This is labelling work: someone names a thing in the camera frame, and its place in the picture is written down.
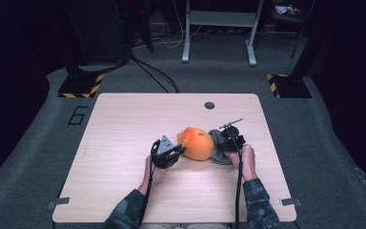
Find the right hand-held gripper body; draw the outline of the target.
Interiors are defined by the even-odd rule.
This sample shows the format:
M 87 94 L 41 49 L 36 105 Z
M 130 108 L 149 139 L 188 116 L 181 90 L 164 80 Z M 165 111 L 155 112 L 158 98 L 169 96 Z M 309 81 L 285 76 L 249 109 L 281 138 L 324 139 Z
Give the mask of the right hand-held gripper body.
M 217 146 L 223 152 L 238 152 L 246 143 L 244 136 L 234 126 L 234 124 L 239 121 L 241 121 L 241 118 L 221 126 L 222 132 L 220 133 L 220 136 L 222 137 L 222 140 Z

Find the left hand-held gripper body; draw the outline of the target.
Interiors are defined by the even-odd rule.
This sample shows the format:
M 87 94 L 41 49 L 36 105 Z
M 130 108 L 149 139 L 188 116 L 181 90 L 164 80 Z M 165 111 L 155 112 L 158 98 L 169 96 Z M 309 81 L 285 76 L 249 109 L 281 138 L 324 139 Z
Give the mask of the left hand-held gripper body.
M 151 160 L 155 167 L 167 169 L 173 166 L 177 160 L 171 160 L 171 155 L 177 153 L 173 150 L 175 146 L 163 135 L 152 145 Z

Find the orange plush toy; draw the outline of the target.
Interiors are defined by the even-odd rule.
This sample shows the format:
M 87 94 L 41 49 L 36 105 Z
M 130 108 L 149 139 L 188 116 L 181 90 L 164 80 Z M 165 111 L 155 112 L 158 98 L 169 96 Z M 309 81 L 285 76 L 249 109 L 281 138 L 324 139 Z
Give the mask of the orange plush toy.
M 212 137 L 195 127 L 187 127 L 178 133 L 177 143 L 185 148 L 184 156 L 197 161 L 209 159 L 214 151 Z

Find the person's left hand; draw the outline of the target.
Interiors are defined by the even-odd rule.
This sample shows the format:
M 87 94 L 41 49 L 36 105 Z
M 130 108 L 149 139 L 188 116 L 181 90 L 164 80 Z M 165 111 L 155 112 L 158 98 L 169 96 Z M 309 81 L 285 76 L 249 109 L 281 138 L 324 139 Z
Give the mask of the person's left hand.
M 152 166 L 153 166 L 152 160 L 148 156 L 146 158 L 145 173 L 144 173 L 144 178 L 143 178 L 143 181 L 141 184 L 142 188 L 147 188 L 150 180 L 152 180 L 152 185 L 156 185 L 163 179 L 163 177 L 168 172 L 167 169 L 160 169 L 157 167 L 153 168 Z

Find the person's right hand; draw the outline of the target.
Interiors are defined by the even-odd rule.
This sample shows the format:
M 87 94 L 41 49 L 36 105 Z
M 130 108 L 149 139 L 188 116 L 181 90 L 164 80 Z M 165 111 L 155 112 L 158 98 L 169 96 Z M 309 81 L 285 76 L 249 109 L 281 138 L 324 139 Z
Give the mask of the person's right hand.
M 245 181 L 257 178 L 255 154 L 251 145 L 245 144 L 241 153 L 225 152 L 225 155 L 231 160 L 236 169 L 239 169 L 239 163 L 242 163 L 242 177 Z

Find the person's light trousers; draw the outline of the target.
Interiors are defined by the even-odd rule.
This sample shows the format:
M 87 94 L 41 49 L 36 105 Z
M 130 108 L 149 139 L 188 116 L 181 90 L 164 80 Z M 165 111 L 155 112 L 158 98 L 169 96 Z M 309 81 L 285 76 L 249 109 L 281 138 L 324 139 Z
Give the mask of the person's light trousers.
M 229 229 L 226 223 L 146 223 L 139 229 Z

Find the yellow-striped black stand base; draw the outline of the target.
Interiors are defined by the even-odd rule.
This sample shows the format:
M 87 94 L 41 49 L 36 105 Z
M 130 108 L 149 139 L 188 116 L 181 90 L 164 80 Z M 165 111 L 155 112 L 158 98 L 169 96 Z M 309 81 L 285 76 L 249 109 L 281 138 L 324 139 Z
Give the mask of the yellow-striped black stand base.
M 60 89 L 59 97 L 90 98 L 97 93 L 104 75 L 68 76 Z
M 268 74 L 267 79 L 275 98 L 311 98 L 302 79 L 292 79 L 287 74 Z

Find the grey tape strip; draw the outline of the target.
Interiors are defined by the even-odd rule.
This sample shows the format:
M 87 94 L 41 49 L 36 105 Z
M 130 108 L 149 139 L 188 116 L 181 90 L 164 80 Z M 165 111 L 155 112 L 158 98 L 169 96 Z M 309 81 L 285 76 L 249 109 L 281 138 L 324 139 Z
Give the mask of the grey tape strip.
M 57 205 L 68 204 L 70 198 L 57 198 L 54 201 L 50 201 L 47 205 L 47 209 L 54 209 Z
M 283 206 L 293 205 L 294 207 L 298 207 L 302 205 L 300 199 L 294 199 L 294 198 L 281 198 L 280 203 Z

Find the thin black stand leg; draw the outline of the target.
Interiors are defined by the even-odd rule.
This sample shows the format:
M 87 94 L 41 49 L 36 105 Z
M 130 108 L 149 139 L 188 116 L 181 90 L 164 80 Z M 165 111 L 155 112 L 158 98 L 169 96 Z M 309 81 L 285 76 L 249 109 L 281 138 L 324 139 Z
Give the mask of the thin black stand leg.
M 316 0 L 305 0 L 305 1 L 306 5 L 299 10 L 299 13 L 294 15 L 295 24 L 299 27 L 299 31 L 297 32 L 295 37 L 295 46 L 292 51 L 291 57 L 295 56 L 297 48 L 299 47 L 301 38 L 303 36 L 306 26 L 308 25 L 308 21 L 314 9 Z

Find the white and orange small item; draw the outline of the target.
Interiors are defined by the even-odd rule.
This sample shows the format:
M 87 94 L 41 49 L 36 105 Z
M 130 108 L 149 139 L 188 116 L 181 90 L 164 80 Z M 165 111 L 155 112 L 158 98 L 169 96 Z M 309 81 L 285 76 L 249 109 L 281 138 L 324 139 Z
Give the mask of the white and orange small item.
M 292 5 L 275 6 L 274 10 L 279 15 L 284 14 L 284 13 L 288 13 L 290 15 L 296 15 L 296 14 L 301 13 L 300 9 L 294 8 Z

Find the dark equipment cabinet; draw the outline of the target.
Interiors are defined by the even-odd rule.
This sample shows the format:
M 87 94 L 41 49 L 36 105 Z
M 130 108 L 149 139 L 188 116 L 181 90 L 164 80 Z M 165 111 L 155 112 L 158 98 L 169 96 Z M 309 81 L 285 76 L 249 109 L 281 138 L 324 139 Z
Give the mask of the dark equipment cabinet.
M 131 50 L 123 0 L 64 0 L 86 64 L 121 65 Z

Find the white metal desk frame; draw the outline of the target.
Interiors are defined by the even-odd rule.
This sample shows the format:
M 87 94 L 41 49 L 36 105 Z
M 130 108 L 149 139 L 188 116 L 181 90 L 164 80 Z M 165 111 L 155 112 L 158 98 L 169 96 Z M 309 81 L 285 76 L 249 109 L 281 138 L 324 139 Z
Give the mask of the white metal desk frame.
M 245 45 L 249 64 L 252 67 L 255 67 L 256 59 L 253 43 L 264 0 L 256 0 L 257 5 L 255 12 L 192 10 L 191 1 L 192 0 L 186 0 L 185 42 L 181 58 L 182 62 L 188 63 L 190 60 L 191 26 L 237 27 L 252 30 L 249 38 L 245 41 Z

